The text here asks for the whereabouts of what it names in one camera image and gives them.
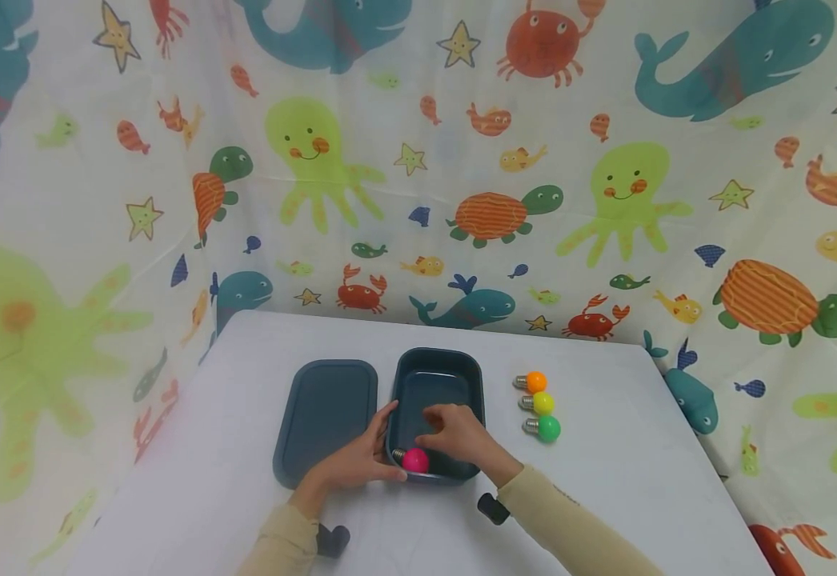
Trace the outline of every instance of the green fish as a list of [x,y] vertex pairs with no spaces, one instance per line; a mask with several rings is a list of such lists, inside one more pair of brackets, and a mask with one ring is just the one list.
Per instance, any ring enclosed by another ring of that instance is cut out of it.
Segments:
[[66,114],[57,114],[54,127],[47,134],[35,134],[38,148],[59,148],[66,146],[69,139],[79,133],[79,125]]
[[753,130],[764,123],[764,116],[748,116],[747,118],[732,118],[730,125],[736,130]]
[[377,256],[382,256],[387,253],[386,244],[383,244],[380,249],[375,250],[374,248],[370,248],[369,244],[365,244],[364,242],[358,242],[357,244],[351,247],[351,253],[353,255],[359,256],[360,258],[376,258]]
[[280,270],[283,270],[291,275],[298,275],[301,278],[305,278],[308,277],[308,275],[313,274],[313,266],[308,265],[308,263],[305,262],[298,262],[295,260],[291,262],[290,265],[286,265],[286,263],[278,260],[276,263]]
[[742,426],[742,474],[758,475],[758,447],[751,443],[751,426]]
[[553,294],[549,290],[540,290],[539,292],[534,289],[532,286],[531,289],[528,290],[531,296],[534,297],[536,302],[540,302],[544,306],[552,306],[559,302],[559,294]]
[[649,278],[643,278],[641,281],[637,282],[636,280],[631,277],[629,274],[617,274],[611,279],[611,287],[616,287],[617,290],[633,290],[638,289],[638,287],[642,286],[643,284],[649,284]]
[[371,84],[383,90],[396,90],[399,87],[398,75],[389,72],[384,74],[368,74],[366,79],[370,80]]

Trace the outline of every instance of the cartoon turtle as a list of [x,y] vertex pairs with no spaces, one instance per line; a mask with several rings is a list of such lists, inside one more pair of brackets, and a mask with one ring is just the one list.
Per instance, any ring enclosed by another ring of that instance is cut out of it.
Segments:
[[209,172],[198,172],[192,178],[194,186],[194,205],[198,207],[198,236],[200,248],[207,244],[207,226],[211,220],[222,221],[226,217],[223,205],[233,206],[240,196],[232,190],[226,190],[224,184],[251,174],[253,163],[249,153],[238,146],[220,148],[210,160]]
[[467,240],[473,235],[473,247],[482,248],[487,241],[501,238],[506,244],[515,240],[515,232],[529,234],[534,227],[527,222],[530,214],[548,214],[563,205],[563,190],[547,184],[538,186],[516,200],[511,196],[485,192],[460,202],[454,220],[447,220],[451,238]]
[[778,344],[781,334],[788,334],[790,347],[796,347],[807,326],[824,338],[837,338],[837,294],[817,302],[800,280],[769,263],[736,262],[712,303],[726,306],[721,325],[732,330],[741,323],[757,330],[762,344]]

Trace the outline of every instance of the fabric backdrop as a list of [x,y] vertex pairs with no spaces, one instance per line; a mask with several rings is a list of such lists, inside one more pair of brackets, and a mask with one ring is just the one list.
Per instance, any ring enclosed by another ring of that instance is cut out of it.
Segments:
[[0,574],[254,308],[646,346],[837,574],[837,0],[0,0]]

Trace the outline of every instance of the beige sleeve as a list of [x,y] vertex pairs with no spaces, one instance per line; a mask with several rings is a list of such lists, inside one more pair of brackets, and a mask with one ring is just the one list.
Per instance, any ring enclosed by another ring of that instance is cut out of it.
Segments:
[[268,516],[237,576],[306,576],[316,558],[319,522],[285,504]]
[[499,490],[499,502],[575,576],[663,576],[649,558],[534,468]]

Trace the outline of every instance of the white table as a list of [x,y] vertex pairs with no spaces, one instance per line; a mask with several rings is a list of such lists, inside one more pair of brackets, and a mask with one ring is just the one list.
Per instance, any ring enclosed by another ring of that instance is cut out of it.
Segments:
[[[233,317],[68,574],[233,574],[289,495],[271,459],[297,370],[318,358],[364,359],[382,405],[401,353],[415,346],[477,359],[496,440],[665,574],[771,575],[642,348],[272,313]],[[527,413],[511,379],[530,370],[551,379],[563,424],[550,446],[520,428]],[[322,520],[345,524],[351,542],[339,560],[318,559],[313,574],[565,574],[514,520],[493,526],[475,509],[487,491],[480,474],[457,489],[374,484],[335,496]]]

